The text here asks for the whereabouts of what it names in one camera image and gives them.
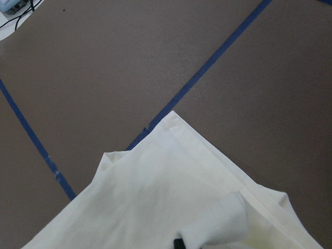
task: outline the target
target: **blue tape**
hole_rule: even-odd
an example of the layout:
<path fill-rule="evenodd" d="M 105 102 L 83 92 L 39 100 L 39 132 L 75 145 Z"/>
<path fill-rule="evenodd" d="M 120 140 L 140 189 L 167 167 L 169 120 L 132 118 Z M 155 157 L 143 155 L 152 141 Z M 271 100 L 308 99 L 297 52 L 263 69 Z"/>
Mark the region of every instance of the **blue tape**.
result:
<path fill-rule="evenodd" d="M 259 16 L 260 13 L 272 2 L 272 0 L 263 0 L 255 10 L 240 24 L 240 26 L 227 38 L 227 40 L 213 53 L 213 55 L 201 66 L 201 68 L 192 76 L 192 78 L 180 89 L 180 91 L 167 103 L 159 114 L 150 122 L 148 129 L 129 145 L 127 150 L 132 149 L 133 145 L 138 144 L 147 134 L 149 134 L 156 125 L 173 109 L 173 107 L 189 92 L 189 90 L 198 82 L 198 80 L 210 69 L 210 67 L 226 52 L 226 50 L 236 41 L 237 38 L 249 27 L 249 25 Z"/>
<path fill-rule="evenodd" d="M 318 1 L 332 5 L 332 0 L 318 0 Z"/>
<path fill-rule="evenodd" d="M 45 160 L 47 163 L 49 169 L 52 171 L 53 175 L 55 176 L 57 182 L 61 185 L 67 196 L 69 197 L 70 200 L 73 200 L 76 197 L 75 192 L 67 182 L 66 178 L 61 174 L 61 172 L 58 170 L 56 164 L 52 161 L 50 156 L 48 155 L 47 151 L 45 150 L 44 146 L 30 127 L 29 123 L 19 110 L 18 106 L 12 99 L 11 95 L 9 94 L 7 88 L 5 87 L 4 83 L 0 79 L 0 89 L 1 92 L 3 93 L 4 97 L 6 98 L 8 104 L 10 105 L 11 109 L 14 111 L 16 114 L 17 118 L 19 119 L 20 123 L 22 124 L 23 128 L 25 129 L 26 133 L 30 137 L 31 141 L 39 151 L 41 157 Z"/>

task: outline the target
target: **white cloth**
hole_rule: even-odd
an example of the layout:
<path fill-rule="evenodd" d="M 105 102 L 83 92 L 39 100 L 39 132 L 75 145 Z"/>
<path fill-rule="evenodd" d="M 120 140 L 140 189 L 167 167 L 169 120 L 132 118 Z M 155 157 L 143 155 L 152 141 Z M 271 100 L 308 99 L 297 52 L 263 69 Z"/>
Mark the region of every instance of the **white cloth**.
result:
<path fill-rule="evenodd" d="M 237 201 L 227 201 L 232 192 L 238 192 L 230 195 Z M 202 231 L 193 246 L 211 240 L 228 244 L 203 248 L 321 248 L 287 194 L 256 184 L 171 112 L 131 151 L 105 153 L 91 184 L 24 249 L 171 249 L 179 234 L 190 246 L 186 232 L 206 227 L 204 220 L 211 219 L 206 213 L 216 213 L 220 202 L 228 211 L 229 205 L 235 213 L 245 210 L 246 235 L 220 224 L 217 232 Z M 232 219 L 236 226 L 244 220 Z"/>

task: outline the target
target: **blue line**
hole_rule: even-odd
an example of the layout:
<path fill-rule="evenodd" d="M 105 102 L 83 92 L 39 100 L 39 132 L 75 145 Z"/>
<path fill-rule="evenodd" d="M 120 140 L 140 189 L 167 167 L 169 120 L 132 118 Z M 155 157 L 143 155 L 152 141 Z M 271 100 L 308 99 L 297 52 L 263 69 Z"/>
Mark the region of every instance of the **blue line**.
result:
<path fill-rule="evenodd" d="M 12 99 L 11 95 L 9 94 L 7 88 L 5 87 L 5 85 L 4 85 L 4 83 L 2 82 L 1 79 L 0 79 L 0 89 L 1 89 L 4 97 L 6 98 L 8 104 L 10 105 L 11 109 L 14 111 L 17 118 L 21 122 L 23 128 L 25 129 L 28 136 L 30 137 L 31 141 L 33 142 L 33 144 L 35 145 L 35 147 L 39 151 L 41 157 L 45 160 L 45 162 L 47 163 L 49 169 L 52 171 L 52 173 L 55 176 L 57 182 L 61 185 L 61 187 L 63 188 L 63 190 L 65 191 L 65 193 L 69 197 L 69 199 L 73 200 L 76 197 L 76 194 L 74 193 L 74 191 L 70 187 L 70 185 L 67 182 L 66 178 L 58 170 L 56 164 L 52 161 L 52 159 L 48 155 L 48 153 L 45 150 L 44 146 L 42 145 L 40 140 L 37 138 L 36 134 L 34 133 L 32 128 L 30 127 L 29 123 L 27 122 L 27 120 L 25 119 L 23 114 L 21 113 L 20 109 L 18 108 L 18 106 L 16 105 L 14 100 Z"/>
<path fill-rule="evenodd" d="M 160 113 L 151 121 L 148 129 L 145 129 L 129 145 L 127 150 L 132 149 L 156 125 L 173 109 L 173 107 L 189 92 L 189 90 L 198 82 L 198 80 L 210 69 L 210 67 L 225 53 L 225 51 L 236 41 L 237 38 L 249 27 L 249 25 L 259 16 L 260 13 L 272 2 L 272 0 L 263 0 L 256 9 L 240 24 L 240 26 L 227 38 L 227 40 L 214 52 L 214 54 L 202 65 L 194 76 L 181 88 L 181 90 L 168 102 Z"/>
<path fill-rule="evenodd" d="M 318 1 L 332 5 L 332 0 L 318 0 Z"/>

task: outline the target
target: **black cable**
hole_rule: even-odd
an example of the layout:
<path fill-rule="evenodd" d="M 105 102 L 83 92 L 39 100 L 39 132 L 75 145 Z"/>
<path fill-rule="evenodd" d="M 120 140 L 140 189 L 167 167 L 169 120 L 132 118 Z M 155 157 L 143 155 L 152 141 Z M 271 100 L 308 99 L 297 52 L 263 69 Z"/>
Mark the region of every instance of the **black cable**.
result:
<path fill-rule="evenodd" d="M 15 30 L 17 29 L 17 25 L 19 24 L 19 21 L 21 20 L 21 18 L 27 14 L 28 12 L 30 12 L 32 10 L 32 12 L 34 11 L 35 7 L 38 6 L 38 4 L 41 3 L 42 0 L 40 0 L 35 6 L 33 6 L 33 0 L 30 0 L 30 7 L 25 11 L 23 12 L 23 14 L 19 17 L 19 19 L 16 21 L 16 24 L 15 24 Z"/>
<path fill-rule="evenodd" d="M 40 1 L 34 6 L 34 8 L 37 7 L 37 5 L 41 3 L 41 1 L 42 1 L 42 0 L 40 0 Z M 10 19 L 10 20 L 8 20 L 7 22 L 5 22 L 4 24 L 2 24 L 2 25 L 0 26 L 0 29 L 1 29 L 2 27 L 6 26 L 8 23 L 12 22 L 13 20 L 16 20 L 16 19 L 18 19 L 18 18 L 21 18 L 22 16 L 24 16 L 24 15 L 27 14 L 27 13 L 22 13 L 21 15 L 19 15 L 19 16 L 17 16 L 17 17 L 14 17 L 14 18 L 12 18 L 12 19 Z"/>

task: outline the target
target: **crumpled white fabric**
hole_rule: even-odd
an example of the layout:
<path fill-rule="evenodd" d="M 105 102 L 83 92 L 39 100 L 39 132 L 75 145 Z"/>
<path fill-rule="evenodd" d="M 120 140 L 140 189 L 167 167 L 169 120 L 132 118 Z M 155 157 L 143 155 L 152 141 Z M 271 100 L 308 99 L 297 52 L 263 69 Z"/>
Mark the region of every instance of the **crumpled white fabric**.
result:
<path fill-rule="evenodd" d="M 286 193 L 256 184 L 171 112 L 131 151 L 105 153 L 91 184 L 24 249 L 171 249 L 179 236 L 187 249 L 321 248 Z"/>

